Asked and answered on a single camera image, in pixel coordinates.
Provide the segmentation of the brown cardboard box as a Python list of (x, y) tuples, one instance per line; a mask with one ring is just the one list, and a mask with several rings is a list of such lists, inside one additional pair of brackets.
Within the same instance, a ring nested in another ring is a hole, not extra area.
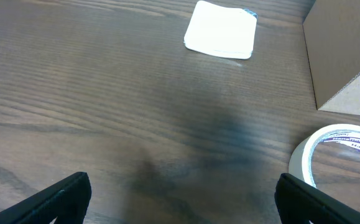
[(303, 31), (317, 109), (360, 115), (360, 0), (316, 0)]

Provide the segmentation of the white tape roll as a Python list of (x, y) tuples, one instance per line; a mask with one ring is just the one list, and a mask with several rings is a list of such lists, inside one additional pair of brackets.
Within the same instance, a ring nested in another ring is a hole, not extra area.
[(315, 187), (312, 174), (312, 157), (321, 142), (336, 142), (360, 152), (360, 126), (353, 124), (332, 124), (325, 126), (303, 140), (293, 151), (288, 172), (308, 185)]

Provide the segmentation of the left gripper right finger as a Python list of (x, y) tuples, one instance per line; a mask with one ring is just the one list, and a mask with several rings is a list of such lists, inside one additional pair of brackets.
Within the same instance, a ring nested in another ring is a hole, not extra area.
[(360, 224), (360, 212), (289, 173), (280, 175), (274, 198), (282, 224)]

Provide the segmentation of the yellow sticky note pad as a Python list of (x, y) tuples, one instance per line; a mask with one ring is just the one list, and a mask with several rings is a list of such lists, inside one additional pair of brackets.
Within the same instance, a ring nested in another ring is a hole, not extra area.
[(249, 9), (198, 1), (183, 42), (203, 54), (247, 60), (254, 49), (256, 27), (257, 14)]

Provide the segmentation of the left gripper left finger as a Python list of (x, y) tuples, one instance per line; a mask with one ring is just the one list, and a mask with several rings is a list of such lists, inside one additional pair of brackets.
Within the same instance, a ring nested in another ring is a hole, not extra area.
[(0, 224), (82, 224), (91, 199), (86, 172), (76, 172), (0, 212)]

